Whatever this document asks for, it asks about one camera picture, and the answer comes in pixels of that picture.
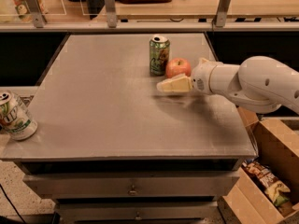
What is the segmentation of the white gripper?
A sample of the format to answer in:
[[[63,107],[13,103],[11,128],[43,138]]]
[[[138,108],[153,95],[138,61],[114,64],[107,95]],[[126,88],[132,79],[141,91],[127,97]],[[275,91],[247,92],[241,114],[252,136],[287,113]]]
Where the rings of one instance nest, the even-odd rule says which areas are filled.
[[[215,94],[221,66],[220,62],[199,58],[199,64],[193,68],[191,78],[179,74],[159,82],[156,88],[160,92],[189,92],[194,87],[203,94]]]

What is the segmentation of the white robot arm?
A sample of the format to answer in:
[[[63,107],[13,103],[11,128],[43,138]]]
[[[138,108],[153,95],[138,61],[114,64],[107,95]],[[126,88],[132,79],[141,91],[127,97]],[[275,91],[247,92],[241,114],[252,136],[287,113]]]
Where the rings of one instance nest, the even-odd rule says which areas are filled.
[[[299,72],[265,56],[249,57],[240,65],[202,59],[189,76],[168,78],[157,84],[157,90],[218,94],[260,114],[281,106],[299,113]]]

